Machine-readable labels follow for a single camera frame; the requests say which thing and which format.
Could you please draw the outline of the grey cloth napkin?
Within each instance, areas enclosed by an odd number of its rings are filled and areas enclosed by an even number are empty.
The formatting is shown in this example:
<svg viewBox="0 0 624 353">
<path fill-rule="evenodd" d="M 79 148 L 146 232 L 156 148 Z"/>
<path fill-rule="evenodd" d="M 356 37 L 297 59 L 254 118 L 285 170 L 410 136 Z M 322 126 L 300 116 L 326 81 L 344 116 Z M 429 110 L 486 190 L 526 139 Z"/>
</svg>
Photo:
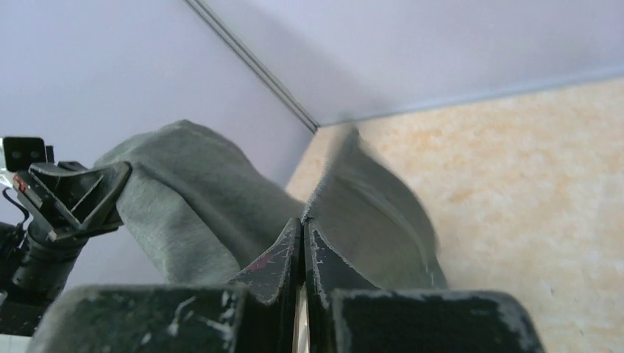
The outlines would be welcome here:
<svg viewBox="0 0 624 353">
<path fill-rule="evenodd" d="M 117 162 L 132 167 L 118 213 L 169 282 L 225 282 L 300 218 L 314 220 L 330 247 L 378 287 L 447 288 L 427 213 L 354 127 L 333 142 L 305 203 L 259 173 L 232 141 L 187 120 L 133 136 L 96 165 Z"/>
</svg>

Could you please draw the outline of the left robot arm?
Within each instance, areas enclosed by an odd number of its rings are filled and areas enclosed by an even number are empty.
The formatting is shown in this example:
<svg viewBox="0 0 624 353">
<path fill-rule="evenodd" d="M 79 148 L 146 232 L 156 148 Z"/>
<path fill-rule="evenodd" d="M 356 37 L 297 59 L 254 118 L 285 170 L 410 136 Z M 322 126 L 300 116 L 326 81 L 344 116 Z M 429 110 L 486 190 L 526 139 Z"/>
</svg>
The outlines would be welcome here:
<svg viewBox="0 0 624 353">
<path fill-rule="evenodd" d="M 2 196 L 23 220 L 1 224 L 1 333 L 30 337 L 92 237 L 115 232 L 128 162 L 55 162 L 35 137 L 1 138 Z"/>
</svg>

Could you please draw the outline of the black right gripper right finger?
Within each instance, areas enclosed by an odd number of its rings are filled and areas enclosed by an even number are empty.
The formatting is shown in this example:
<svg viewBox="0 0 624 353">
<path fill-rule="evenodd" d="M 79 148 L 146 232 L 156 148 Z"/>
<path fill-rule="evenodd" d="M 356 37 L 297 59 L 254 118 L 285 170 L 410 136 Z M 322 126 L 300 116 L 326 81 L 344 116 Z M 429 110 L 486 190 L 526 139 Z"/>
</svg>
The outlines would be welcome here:
<svg viewBox="0 0 624 353">
<path fill-rule="evenodd" d="M 336 335 L 332 293 L 335 290 L 371 288 L 371 282 L 359 274 L 326 240 L 314 219 L 303 223 L 305 285 L 308 295 L 308 328 L 311 352 L 335 352 Z"/>
</svg>

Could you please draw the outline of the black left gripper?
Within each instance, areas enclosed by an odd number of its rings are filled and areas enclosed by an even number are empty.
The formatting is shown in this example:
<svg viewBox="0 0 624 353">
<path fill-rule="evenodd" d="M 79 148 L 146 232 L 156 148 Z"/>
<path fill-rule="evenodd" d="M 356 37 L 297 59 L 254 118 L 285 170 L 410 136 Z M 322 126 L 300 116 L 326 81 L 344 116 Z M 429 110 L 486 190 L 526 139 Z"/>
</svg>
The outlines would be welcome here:
<svg viewBox="0 0 624 353">
<path fill-rule="evenodd" d="M 90 238 L 123 225 L 116 202 L 132 167 L 117 162 L 87 169 L 54 164 L 54 147 L 39 137 L 1 138 L 1 184 L 16 193 L 21 222 L 35 221 L 53 241 Z"/>
</svg>

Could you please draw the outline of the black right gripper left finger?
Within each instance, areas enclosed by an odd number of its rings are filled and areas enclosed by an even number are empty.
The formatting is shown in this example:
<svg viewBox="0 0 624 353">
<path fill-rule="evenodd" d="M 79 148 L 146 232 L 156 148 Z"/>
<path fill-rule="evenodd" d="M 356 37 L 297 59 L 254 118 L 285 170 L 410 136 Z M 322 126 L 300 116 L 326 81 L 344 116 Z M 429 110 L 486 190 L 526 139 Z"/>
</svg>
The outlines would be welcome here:
<svg viewBox="0 0 624 353">
<path fill-rule="evenodd" d="M 243 291 L 237 300 L 234 352 L 292 352 L 301 284 L 302 225 L 288 220 L 269 249 L 230 283 Z"/>
</svg>

